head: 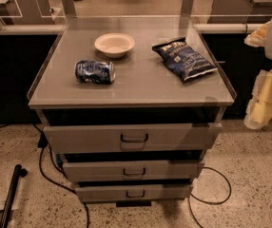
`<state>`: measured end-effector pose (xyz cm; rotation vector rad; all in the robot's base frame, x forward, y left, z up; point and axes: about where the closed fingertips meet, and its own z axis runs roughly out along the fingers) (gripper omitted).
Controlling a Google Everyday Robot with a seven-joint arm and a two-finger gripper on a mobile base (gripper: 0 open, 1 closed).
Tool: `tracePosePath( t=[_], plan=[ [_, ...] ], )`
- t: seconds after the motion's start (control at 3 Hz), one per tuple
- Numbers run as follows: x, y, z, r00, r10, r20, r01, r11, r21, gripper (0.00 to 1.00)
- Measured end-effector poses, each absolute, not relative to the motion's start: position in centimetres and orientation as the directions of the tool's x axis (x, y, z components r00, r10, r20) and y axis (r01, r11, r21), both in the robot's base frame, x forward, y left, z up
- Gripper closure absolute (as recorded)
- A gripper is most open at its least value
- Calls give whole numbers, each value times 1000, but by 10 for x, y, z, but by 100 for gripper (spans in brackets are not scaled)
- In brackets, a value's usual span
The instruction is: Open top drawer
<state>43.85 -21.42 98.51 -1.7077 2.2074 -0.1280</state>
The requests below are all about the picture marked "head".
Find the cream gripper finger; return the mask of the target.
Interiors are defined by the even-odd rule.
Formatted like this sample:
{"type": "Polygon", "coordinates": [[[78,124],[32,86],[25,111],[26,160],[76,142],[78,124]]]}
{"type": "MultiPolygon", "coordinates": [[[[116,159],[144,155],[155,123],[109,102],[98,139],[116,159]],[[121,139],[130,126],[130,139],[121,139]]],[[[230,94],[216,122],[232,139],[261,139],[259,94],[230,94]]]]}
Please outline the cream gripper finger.
{"type": "Polygon", "coordinates": [[[269,26],[270,26],[270,22],[264,23],[255,31],[248,34],[246,38],[244,39],[244,43],[254,48],[264,47],[266,38],[267,38],[267,33],[269,31],[269,26]]]}
{"type": "Polygon", "coordinates": [[[252,89],[243,123],[250,129],[261,129],[272,120],[272,69],[261,70],[252,89]]]}

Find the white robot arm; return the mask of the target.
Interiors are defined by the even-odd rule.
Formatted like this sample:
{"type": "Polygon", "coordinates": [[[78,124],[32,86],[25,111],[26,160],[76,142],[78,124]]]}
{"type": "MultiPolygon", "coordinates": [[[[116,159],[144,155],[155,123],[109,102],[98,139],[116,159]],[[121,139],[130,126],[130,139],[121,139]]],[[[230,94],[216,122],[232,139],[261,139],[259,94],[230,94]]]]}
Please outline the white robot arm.
{"type": "MultiPolygon", "coordinates": [[[[272,60],[272,19],[249,34],[244,42],[254,48],[264,47],[267,59],[272,60]]],[[[260,129],[272,120],[272,69],[261,70],[252,89],[243,123],[250,129],[260,129]]]]}

